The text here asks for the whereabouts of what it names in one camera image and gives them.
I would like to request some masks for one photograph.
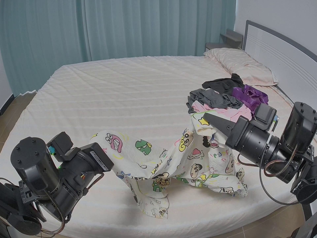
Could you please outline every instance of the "dark gray garment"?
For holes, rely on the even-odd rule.
[[[239,109],[243,105],[242,101],[231,95],[220,95],[218,93],[215,93],[213,89],[197,89],[191,91],[188,96],[188,102],[186,103],[186,105],[188,106],[189,114],[195,113],[195,111],[192,109],[192,104],[194,101],[199,101],[202,105],[207,104],[211,108],[219,109],[226,109],[228,107]]]

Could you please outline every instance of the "curtain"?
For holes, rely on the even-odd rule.
[[[64,64],[201,56],[233,30],[236,0],[1,0],[0,49],[14,95]]]

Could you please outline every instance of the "mattress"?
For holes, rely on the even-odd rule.
[[[206,80],[224,77],[230,75],[220,64],[192,56],[109,59],[62,66],[38,91],[11,131],[0,154],[0,177],[15,184],[20,180],[10,154],[28,136],[47,142],[65,131],[74,146],[81,147],[94,133],[112,129],[168,149],[188,125],[188,93],[201,88]],[[268,94],[269,105],[278,110],[275,135],[280,136],[291,106],[273,87],[257,88]],[[263,192],[258,168],[244,169],[249,191],[246,198],[172,179],[167,220],[143,214],[130,189],[113,172],[107,172],[79,201],[61,234],[78,238],[205,238],[229,232],[282,206]],[[289,192],[291,183],[268,177],[263,180],[276,199],[295,201]],[[44,228],[59,227],[59,222],[44,214]]]

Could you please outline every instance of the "pillowcase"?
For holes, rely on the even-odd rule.
[[[247,85],[276,85],[278,79],[266,66],[258,63],[243,50],[220,48],[208,50],[205,56],[216,59],[225,70],[238,74]]]

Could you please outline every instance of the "headboard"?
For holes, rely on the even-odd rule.
[[[317,55],[249,20],[242,49],[273,71],[279,80],[277,87],[293,102],[302,101],[317,110]]]

